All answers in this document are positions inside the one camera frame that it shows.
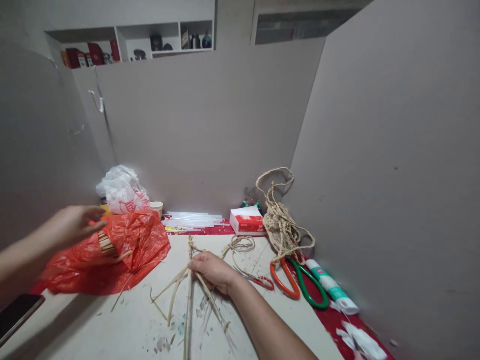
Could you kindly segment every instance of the twine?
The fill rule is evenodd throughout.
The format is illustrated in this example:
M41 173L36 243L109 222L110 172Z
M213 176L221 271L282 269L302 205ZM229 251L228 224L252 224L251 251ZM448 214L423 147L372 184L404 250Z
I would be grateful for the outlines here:
M272 181L270 189L265 193L265 191L259 186L261 181L271 173L282 170L288 171L290 179L286 183L278 184L275 184L275 182ZM315 246L315 238L312 234L307 229L298 226L295 220L290 216L285 205L275 200L275 188L286 187L292 184L294 180L294 174L288 167L279 167L267 171L256 181L256 188L265 195L265 203L268 207L268 210L263 217L263 225L265 226L272 247L277 252L277 256L273 258L272 263L278 263L284 257L295 254L300 265L305 265L305 257L301 250L311 249ZM300 246L300 241L302 240L300 230L304 231L307 237L311 239L310 245Z

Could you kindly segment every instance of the orange scissors handle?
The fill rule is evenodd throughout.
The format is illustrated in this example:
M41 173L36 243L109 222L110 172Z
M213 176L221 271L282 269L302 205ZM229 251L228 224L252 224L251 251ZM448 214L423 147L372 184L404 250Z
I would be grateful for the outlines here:
M300 288L297 285L297 283L294 280L294 277L292 276L292 273L290 272L290 269L287 267L287 263L285 262L285 259L282 258L280 260L281 267L283 268L283 271L285 271L286 277L288 278L288 281L290 281L290 285L293 288L293 291L291 291L289 288L287 288L282 282L280 281L279 277L277 276L277 273L275 272L275 265L273 262L270 263L270 271L271 271L271 277L273 280L276 282L278 287L290 298L294 300L300 299Z

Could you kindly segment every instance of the white table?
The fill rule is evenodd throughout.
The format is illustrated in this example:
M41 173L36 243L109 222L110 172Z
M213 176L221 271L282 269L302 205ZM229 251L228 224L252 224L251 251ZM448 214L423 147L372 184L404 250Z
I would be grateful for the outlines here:
M183 359L185 315L187 310L188 281L184 280L177 292L170 327L151 303L150 289L158 294L188 263L188 236L171 235L171 251L140 284L124 292L111 312L118 295L52 295L44 292L45 303L0 349L0 359ZM231 235L195 236L199 249L219 255ZM255 274L270 276L270 261L274 257L265 237L255 238L256 248L248 253L237 253L239 266ZM232 264L232 252L225 260ZM288 284L283 271L278 276ZM343 360L330 334L325 330L307 301L292 300L275 291L257 289L281 318L300 336L320 358ZM168 314L173 292L171 287L157 301ZM233 304L217 296L217 304L229 329L236 348L229 346L215 313L208 322L207 331L202 325L207 312L205 294L198 281L193 287L193 321L191 358L197 359L258 359L252 341Z

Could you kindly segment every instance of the smartphone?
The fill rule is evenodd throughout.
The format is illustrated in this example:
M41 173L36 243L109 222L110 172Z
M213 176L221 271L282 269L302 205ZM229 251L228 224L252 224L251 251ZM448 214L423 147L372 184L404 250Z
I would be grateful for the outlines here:
M42 295L20 295L0 312L0 348L44 303Z

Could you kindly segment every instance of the hand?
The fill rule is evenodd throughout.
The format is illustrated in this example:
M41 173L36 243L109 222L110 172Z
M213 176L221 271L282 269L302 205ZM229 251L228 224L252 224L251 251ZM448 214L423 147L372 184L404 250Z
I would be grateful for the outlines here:
M102 230L105 209L99 206L69 206L57 212L32 235L40 236L56 250L69 248Z
M207 282L216 286L225 295L229 294L229 288L237 279L243 279L233 267L210 251L195 255L188 267L200 273Z

